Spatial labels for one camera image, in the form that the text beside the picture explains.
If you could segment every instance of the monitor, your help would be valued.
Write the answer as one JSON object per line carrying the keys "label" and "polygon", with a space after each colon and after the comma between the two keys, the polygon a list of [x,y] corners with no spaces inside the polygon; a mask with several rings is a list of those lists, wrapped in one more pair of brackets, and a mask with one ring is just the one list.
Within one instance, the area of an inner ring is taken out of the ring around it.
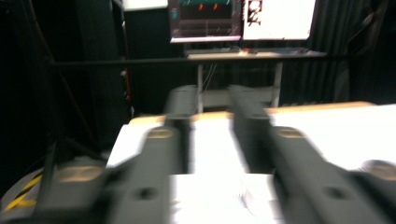
{"label": "monitor", "polygon": [[171,43],[238,41],[242,0],[168,0]]}
{"label": "monitor", "polygon": [[244,40],[306,40],[316,0],[244,0]]}

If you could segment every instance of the yellow and black striped tape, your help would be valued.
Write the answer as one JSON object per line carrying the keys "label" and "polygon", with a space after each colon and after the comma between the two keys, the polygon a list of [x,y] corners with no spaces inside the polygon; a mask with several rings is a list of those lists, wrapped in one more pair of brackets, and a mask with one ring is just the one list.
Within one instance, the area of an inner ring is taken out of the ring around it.
{"label": "yellow and black striped tape", "polygon": [[37,175],[35,175],[35,177],[33,177],[33,179],[23,187],[22,191],[17,195],[17,197],[15,197],[15,199],[7,205],[6,211],[9,211],[14,207],[34,206],[36,204],[36,200],[24,200],[24,197],[29,192],[29,190],[31,190],[35,184],[41,180],[42,176],[43,172],[39,172]]}

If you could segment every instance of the vertical post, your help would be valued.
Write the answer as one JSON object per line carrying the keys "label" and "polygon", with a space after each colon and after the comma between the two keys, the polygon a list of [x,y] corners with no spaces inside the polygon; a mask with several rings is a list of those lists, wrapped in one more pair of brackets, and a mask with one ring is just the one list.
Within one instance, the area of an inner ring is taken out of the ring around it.
{"label": "vertical post", "polygon": [[280,82],[282,80],[283,63],[276,64],[276,72],[274,78],[274,87],[272,92],[272,103],[271,107],[279,106],[279,95],[280,95]]}
{"label": "vertical post", "polygon": [[198,65],[198,113],[199,114],[204,112],[204,103],[202,99],[203,75],[204,75],[204,66],[200,63]]}

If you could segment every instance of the desk leg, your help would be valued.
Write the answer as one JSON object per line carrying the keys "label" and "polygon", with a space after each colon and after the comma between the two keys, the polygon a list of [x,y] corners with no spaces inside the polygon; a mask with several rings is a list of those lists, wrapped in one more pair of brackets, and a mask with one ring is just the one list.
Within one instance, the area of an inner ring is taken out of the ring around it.
{"label": "desk leg", "polygon": [[282,70],[283,70],[283,63],[277,63],[276,64],[274,87],[273,87],[273,93],[272,93],[272,104],[271,104],[271,107],[278,107],[279,106],[280,82],[282,80]]}
{"label": "desk leg", "polygon": [[198,65],[198,113],[199,114],[204,112],[204,103],[202,99],[203,75],[204,75],[204,66],[202,64],[199,64]]}

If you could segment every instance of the black horizontal bar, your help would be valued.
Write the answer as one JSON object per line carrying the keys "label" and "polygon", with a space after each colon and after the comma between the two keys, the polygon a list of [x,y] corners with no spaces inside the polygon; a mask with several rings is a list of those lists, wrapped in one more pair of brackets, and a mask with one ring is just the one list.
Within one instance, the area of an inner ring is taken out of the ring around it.
{"label": "black horizontal bar", "polygon": [[169,58],[169,59],[139,59],[139,60],[119,60],[119,61],[94,61],[94,62],[49,62],[49,69],[55,70],[80,70],[98,68],[123,68],[127,66],[157,65],[157,64],[203,64],[203,63],[279,63],[279,62],[314,62],[314,61],[346,61],[357,59],[359,55],[319,55],[319,56],[298,56],[284,55],[273,57],[248,57],[248,58],[216,58],[216,59],[188,59],[188,58]]}

